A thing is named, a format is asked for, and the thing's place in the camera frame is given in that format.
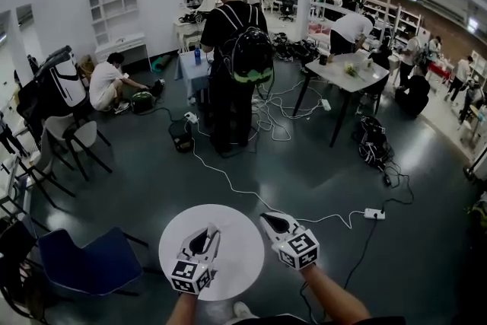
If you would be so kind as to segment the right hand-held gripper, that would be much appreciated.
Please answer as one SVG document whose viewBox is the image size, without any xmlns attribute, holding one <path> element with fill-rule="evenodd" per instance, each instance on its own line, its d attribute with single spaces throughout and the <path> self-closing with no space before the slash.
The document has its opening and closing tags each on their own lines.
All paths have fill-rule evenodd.
<svg viewBox="0 0 487 325">
<path fill-rule="evenodd" d="M 286 266 L 301 270 L 318 260 L 318 240 L 294 217 L 281 212 L 264 212 L 259 217 L 272 249 Z"/>
</svg>

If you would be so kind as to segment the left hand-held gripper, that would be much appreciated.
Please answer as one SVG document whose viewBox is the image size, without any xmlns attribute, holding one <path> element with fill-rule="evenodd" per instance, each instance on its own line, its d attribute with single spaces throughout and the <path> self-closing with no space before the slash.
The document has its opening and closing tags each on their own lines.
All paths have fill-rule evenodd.
<svg viewBox="0 0 487 325">
<path fill-rule="evenodd" d="M 179 293 L 199 295 L 217 272 L 214 261 L 221 242 L 221 230 L 209 223 L 186 237 L 170 273 L 170 283 Z"/>
</svg>

